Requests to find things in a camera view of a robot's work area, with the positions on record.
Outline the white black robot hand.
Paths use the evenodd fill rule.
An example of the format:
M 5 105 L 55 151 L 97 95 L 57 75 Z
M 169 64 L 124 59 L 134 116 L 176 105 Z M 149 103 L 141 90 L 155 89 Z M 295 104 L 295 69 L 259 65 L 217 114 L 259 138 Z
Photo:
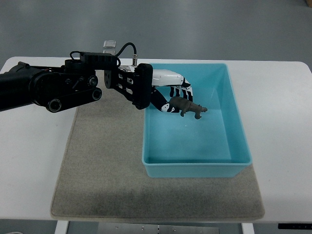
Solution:
M 178 113 L 180 110 L 173 107 L 167 99 L 157 90 L 158 87 L 170 87 L 169 96 L 172 98 L 183 93 L 183 98 L 193 101 L 193 90 L 191 84 L 181 74 L 166 69 L 154 69 L 152 79 L 151 103 L 162 112 Z

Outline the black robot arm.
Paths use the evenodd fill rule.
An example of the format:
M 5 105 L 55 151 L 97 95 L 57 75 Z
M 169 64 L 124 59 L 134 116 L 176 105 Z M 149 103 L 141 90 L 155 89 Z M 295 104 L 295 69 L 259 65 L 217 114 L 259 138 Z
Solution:
M 116 55 L 79 51 L 78 59 L 70 57 L 61 67 L 18 62 L 0 76 L 1 111 L 36 104 L 56 113 L 99 100 L 102 90 L 97 87 L 96 71 L 107 70 L 118 76 L 118 56 L 127 46 L 136 56 L 136 46 L 128 42 Z

